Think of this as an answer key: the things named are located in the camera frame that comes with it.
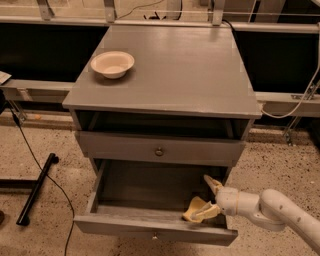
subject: black cable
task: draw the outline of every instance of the black cable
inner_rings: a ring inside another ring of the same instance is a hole
[[[127,14],[124,14],[120,17],[118,17],[118,19],[122,19],[124,17],[127,17],[128,15],[130,15],[134,10],[138,9],[138,8],[143,8],[143,7],[148,7],[148,6],[152,6],[152,5],[155,5],[155,4],[160,4],[162,3],[164,0],[160,0],[158,2],[155,2],[155,3],[152,3],[152,4],[145,4],[145,5],[139,5],[139,6],[136,6],[134,7],[130,12],[128,12]]]
[[[26,142],[28,148],[29,148],[29,151],[34,159],[34,161],[37,163],[39,169],[42,171],[42,168],[39,164],[39,161],[37,160],[37,158],[35,157],[34,153],[33,153],[33,150],[31,149],[30,147],[30,144],[23,132],[23,130],[21,129],[21,125],[20,125],[20,120],[19,118],[17,117],[17,115],[13,112],[13,110],[11,109],[11,107],[9,107],[11,113],[12,113],[12,117],[13,117],[13,121],[15,122],[15,124],[18,126],[23,138],[24,138],[24,141]],[[74,208],[72,206],[72,203],[71,203],[71,200],[69,199],[68,195],[66,194],[66,192],[64,191],[64,189],[54,180],[52,179],[48,174],[47,174],[47,177],[62,191],[62,193],[64,194],[64,196],[66,197],[66,199],[68,200],[68,203],[70,205],[70,208],[71,208],[71,212],[72,212],[72,225],[71,225],[71,228],[70,228],[70,231],[69,231],[69,235],[68,235],[68,238],[67,238],[67,242],[66,242],[66,245],[65,245],[65,248],[64,248],[64,256],[67,255],[67,249],[68,249],[68,244],[69,244],[69,241],[70,241],[70,237],[71,237],[71,234],[72,234],[72,230],[73,230],[73,226],[74,226],[74,222],[73,222],[73,219],[75,217],[75,214],[74,214]]]

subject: nightstand top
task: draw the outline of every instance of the nightstand top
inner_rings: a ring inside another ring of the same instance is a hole
[[[229,28],[111,26],[93,57],[131,54],[135,64],[117,80],[90,67],[63,105],[70,110],[124,111],[224,118],[261,112]]]

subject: drawer knob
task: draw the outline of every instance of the drawer knob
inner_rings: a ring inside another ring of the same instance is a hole
[[[156,232],[153,233],[152,240],[158,240],[158,235]]]
[[[156,156],[163,156],[163,150],[162,150],[162,148],[157,148],[156,149],[156,151],[155,151],[155,154],[156,154]]]

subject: floor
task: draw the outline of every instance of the floor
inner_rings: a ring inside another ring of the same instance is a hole
[[[70,197],[76,215],[86,208],[95,173],[82,156],[72,129],[23,128],[36,158],[43,165],[53,152],[60,162],[49,175]],[[0,176],[36,178],[39,174],[17,127],[0,125]],[[306,131],[293,134],[295,145],[287,146],[280,130],[252,129],[240,161],[233,168],[228,186],[260,193],[274,188],[320,219],[320,155]],[[30,225],[15,224],[28,193],[2,191],[0,209],[0,255],[63,255],[72,213],[57,187],[46,179],[33,209]],[[163,242],[82,233],[75,225],[67,255],[316,255],[290,228],[271,232],[243,217],[228,217],[228,227],[239,236],[229,247]]]

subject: wooden furniture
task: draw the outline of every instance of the wooden furniture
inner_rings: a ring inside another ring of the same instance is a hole
[[[203,180],[225,182],[261,112],[228,28],[111,26],[94,56],[135,58],[121,79],[89,63],[63,102],[97,173],[84,232],[229,245],[219,216],[182,220],[190,200],[213,200]]]

